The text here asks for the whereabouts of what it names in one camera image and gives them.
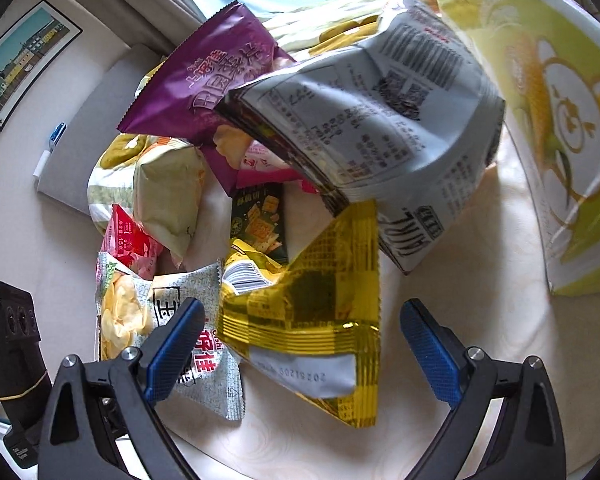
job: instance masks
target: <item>white label area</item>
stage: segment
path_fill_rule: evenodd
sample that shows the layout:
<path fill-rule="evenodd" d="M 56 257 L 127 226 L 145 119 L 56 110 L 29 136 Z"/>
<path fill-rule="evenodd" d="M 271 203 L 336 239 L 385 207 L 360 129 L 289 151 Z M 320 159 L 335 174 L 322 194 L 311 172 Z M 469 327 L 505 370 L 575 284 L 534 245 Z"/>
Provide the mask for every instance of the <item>white label area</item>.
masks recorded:
<path fill-rule="evenodd" d="M 274 381 L 314 399 L 345 397 L 356 388 L 355 354 L 298 356 L 249 346 L 249 361 Z"/>

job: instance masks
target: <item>pink snack bag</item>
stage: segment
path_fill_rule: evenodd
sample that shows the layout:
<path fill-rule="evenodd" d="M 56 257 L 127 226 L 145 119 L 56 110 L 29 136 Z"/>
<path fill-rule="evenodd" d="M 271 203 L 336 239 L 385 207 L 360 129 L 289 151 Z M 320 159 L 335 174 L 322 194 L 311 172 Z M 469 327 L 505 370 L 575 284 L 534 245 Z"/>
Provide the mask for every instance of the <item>pink snack bag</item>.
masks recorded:
<path fill-rule="evenodd" d="M 146 234 L 118 204 L 102 241 L 101 253 L 109 253 L 143 280 L 152 280 L 163 246 Z"/>
<path fill-rule="evenodd" d="M 233 2 L 173 51 L 118 130 L 189 140 L 230 196 L 237 187 L 296 180 L 301 175 L 213 110 L 229 90 L 292 62 L 251 11 Z M 275 162 L 251 165 L 255 155 Z"/>

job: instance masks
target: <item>white tablecloth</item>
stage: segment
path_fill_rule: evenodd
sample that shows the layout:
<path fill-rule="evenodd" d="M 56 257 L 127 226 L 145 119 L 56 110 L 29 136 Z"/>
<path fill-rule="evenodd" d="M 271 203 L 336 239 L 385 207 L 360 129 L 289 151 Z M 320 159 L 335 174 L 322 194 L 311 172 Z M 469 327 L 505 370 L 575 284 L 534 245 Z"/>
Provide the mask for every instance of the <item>white tablecloth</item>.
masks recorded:
<path fill-rule="evenodd" d="M 187 269 L 226 253 L 230 207 L 209 178 Z M 294 184 L 287 186 L 285 213 L 292 256 L 330 221 L 320 199 Z M 381 277 L 374 428 L 346 426 L 247 364 L 242 365 L 246 416 L 241 424 L 177 397 L 161 403 L 158 414 L 194 446 L 258 480 L 404 478 L 448 412 L 429 389 L 398 326 L 400 306 L 417 297 L 462 342 L 481 346 L 492 358 L 521 362 L 539 355 L 558 400 L 568 470 L 600 453 L 600 294 L 549 297 L 538 222 L 508 135 L 497 166 L 487 170 L 459 220 L 423 263 L 405 277 L 382 254 Z M 497 415 L 494 404 L 488 430 Z M 488 436 L 480 434 L 481 446 L 465 473 L 477 466 Z"/>

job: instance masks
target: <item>yellow snack bag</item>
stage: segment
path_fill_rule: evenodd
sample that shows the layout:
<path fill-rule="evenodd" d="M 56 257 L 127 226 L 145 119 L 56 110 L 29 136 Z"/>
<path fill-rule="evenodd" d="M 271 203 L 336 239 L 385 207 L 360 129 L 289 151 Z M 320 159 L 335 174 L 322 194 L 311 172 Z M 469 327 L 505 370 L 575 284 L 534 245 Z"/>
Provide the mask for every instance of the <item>yellow snack bag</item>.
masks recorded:
<path fill-rule="evenodd" d="M 376 423 L 380 361 L 374 201 L 348 206 L 288 267 L 232 240 L 218 336 L 343 422 Z"/>
<path fill-rule="evenodd" d="M 600 16 L 588 0 L 438 1 L 507 101 L 551 292 L 600 292 Z"/>

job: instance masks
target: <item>silver snack packet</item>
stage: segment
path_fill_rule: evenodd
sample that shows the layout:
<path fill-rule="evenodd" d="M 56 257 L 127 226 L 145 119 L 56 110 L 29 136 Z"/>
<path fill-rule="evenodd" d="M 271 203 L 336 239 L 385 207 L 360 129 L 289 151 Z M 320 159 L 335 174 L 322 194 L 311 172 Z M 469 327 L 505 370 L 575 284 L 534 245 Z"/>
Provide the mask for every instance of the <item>silver snack packet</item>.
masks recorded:
<path fill-rule="evenodd" d="M 155 276 L 152 282 L 143 280 L 113 256 L 100 253 L 96 272 L 96 306 L 98 307 L 99 358 L 113 358 L 120 348 L 113 348 L 106 341 L 102 330 L 103 301 L 110 286 L 120 277 L 125 283 L 131 280 L 139 308 L 144 309 L 148 330 L 133 331 L 126 344 L 140 346 L 153 328 L 168 323 L 182 301 L 196 298 L 205 306 L 205 327 L 191 352 L 191 359 L 184 367 L 174 391 L 195 400 L 227 420 L 244 417 L 244 399 L 238 361 L 216 336 L 216 319 L 219 309 L 219 264 L 211 264 L 193 272 Z"/>
<path fill-rule="evenodd" d="M 174 390 L 228 420 L 241 420 L 244 399 L 238 362 L 216 336 L 219 295 L 219 264 L 215 263 L 193 272 L 156 276 L 148 305 L 154 326 L 161 326 L 185 298 L 202 302 L 205 327 Z"/>

